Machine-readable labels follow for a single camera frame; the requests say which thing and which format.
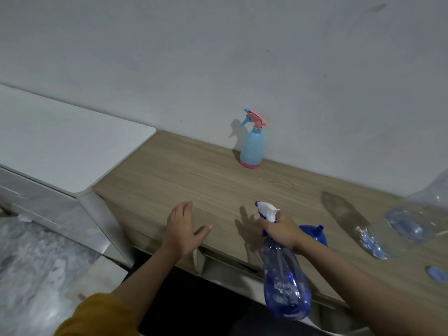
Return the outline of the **blue bottle cap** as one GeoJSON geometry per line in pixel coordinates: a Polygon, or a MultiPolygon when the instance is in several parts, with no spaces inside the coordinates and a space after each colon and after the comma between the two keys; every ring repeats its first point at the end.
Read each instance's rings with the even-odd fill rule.
{"type": "Polygon", "coordinates": [[[425,266],[427,275],[438,283],[448,283],[448,275],[440,267],[425,266]]]}

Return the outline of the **yellow sleeve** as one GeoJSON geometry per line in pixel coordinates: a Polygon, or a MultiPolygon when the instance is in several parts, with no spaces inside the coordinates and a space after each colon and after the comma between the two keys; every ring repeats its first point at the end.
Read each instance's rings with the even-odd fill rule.
{"type": "Polygon", "coordinates": [[[93,294],[81,302],[53,336],[141,336],[131,309],[114,294],[93,294]]]}

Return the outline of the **large clear plastic container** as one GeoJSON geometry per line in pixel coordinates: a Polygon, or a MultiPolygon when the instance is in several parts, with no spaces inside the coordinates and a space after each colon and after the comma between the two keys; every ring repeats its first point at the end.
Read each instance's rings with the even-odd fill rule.
{"type": "Polygon", "coordinates": [[[424,189],[405,197],[404,201],[448,212],[448,168],[424,189]]]}

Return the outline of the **blue funnel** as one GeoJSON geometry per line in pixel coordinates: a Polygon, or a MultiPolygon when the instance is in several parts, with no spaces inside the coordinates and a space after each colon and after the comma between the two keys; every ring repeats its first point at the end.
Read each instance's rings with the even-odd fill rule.
{"type": "Polygon", "coordinates": [[[324,234],[324,226],[300,225],[299,228],[313,239],[328,247],[327,238],[324,234]]]}

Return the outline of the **white cabinet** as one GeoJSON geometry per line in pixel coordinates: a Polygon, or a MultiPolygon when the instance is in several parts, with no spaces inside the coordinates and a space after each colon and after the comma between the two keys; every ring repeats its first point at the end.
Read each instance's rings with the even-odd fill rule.
{"type": "Polygon", "coordinates": [[[131,242],[93,186],[155,133],[0,84],[0,205],[132,266],[131,242]]]}

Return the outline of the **person's right hand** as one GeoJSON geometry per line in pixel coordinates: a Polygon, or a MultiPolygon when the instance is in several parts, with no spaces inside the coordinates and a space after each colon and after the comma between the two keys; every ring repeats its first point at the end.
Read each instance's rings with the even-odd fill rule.
{"type": "Polygon", "coordinates": [[[280,225],[280,240],[274,241],[289,248],[294,254],[301,254],[308,236],[287,214],[281,210],[276,214],[280,214],[280,219],[277,221],[280,225]]]}

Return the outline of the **person's left hand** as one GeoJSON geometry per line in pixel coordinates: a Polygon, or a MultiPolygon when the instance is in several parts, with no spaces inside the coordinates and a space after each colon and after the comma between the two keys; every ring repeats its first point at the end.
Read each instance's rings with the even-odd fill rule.
{"type": "Polygon", "coordinates": [[[162,248],[168,250],[176,260],[190,254],[202,243],[194,243],[193,202],[183,202],[172,209],[168,216],[162,248]]]}

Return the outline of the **person's right forearm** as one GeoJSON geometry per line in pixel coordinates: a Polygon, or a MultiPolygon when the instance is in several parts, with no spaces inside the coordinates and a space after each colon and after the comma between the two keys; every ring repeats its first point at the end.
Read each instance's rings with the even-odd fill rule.
{"type": "Polygon", "coordinates": [[[305,235],[297,249],[376,336],[448,336],[448,324],[305,235]]]}

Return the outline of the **light blue pink spray bottle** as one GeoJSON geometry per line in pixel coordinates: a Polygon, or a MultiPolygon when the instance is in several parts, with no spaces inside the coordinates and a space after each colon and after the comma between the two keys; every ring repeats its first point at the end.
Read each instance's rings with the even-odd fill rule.
{"type": "Polygon", "coordinates": [[[241,127],[247,123],[253,123],[254,126],[249,131],[240,151],[239,163],[248,169],[256,169],[260,167],[263,160],[265,150],[265,137],[263,135],[263,127],[270,126],[265,118],[256,113],[249,107],[244,109],[245,119],[240,124],[241,127]]]}

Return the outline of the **clear blue spray bottle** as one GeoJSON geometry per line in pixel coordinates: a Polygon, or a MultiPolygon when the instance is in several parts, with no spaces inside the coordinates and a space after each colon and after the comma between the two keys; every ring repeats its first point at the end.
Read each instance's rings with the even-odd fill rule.
{"type": "Polygon", "coordinates": [[[302,320],[311,311],[311,290],[296,255],[262,231],[266,306],[278,318],[302,320]]]}

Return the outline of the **person's left forearm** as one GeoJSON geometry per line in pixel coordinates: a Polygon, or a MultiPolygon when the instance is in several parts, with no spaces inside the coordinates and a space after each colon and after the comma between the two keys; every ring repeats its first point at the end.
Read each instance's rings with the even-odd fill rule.
{"type": "Polygon", "coordinates": [[[120,299],[131,310],[137,322],[140,322],[176,263],[197,247],[195,244],[187,244],[187,248],[181,248],[177,244],[162,245],[148,261],[113,290],[112,294],[120,299]]]}

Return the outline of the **clear plastic bottle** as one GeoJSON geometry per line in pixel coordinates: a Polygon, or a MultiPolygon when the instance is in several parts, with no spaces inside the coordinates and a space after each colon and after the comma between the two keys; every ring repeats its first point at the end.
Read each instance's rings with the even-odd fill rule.
{"type": "Polygon", "coordinates": [[[448,209],[406,202],[357,230],[361,245],[371,255],[382,260],[397,258],[448,230],[448,209]]]}

